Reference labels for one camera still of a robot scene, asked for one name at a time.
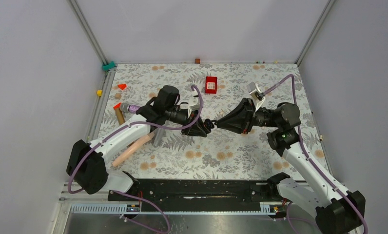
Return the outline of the black earbud charging case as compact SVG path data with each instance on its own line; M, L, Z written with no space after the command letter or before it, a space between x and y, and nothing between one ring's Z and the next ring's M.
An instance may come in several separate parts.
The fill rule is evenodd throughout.
M210 120L210 119L205 119L204 120L204 127L208 130L208 131L211 131L211 129L213 129L214 128L214 123L213 123L213 121L212 120Z

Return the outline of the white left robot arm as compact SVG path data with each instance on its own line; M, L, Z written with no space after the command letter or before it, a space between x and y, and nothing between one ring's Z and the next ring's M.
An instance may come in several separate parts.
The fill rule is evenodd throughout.
M70 179L70 194L85 191L92 195L107 189L119 191L126 200L138 196L138 186L127 172L111 169L113 157L126 146L157 129L180 130L183 135L206 137L211 132L210 121L200 118L203 98L196 85L191 86L192 96L188 108L177 105L179 90L165 85L156 97L137 109L131 118L107 135L90 142L77 141L72 148L66 172Z

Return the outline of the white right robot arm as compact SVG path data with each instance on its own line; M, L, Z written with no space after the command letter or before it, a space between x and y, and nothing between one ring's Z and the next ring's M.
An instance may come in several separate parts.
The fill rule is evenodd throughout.
M311 156L298 133L300 124L296 104L282 102L276 109L257 109L250 98L242 99L230 113L215 121L217 128L237 134L247 134L254 126L275 128L267 133L270 147L299 172L310 188L279 173L268 179L271 200L285 198L297 205L315 219L324 234L346 234L360 226L367 233L365 197L359 191L351 192Z

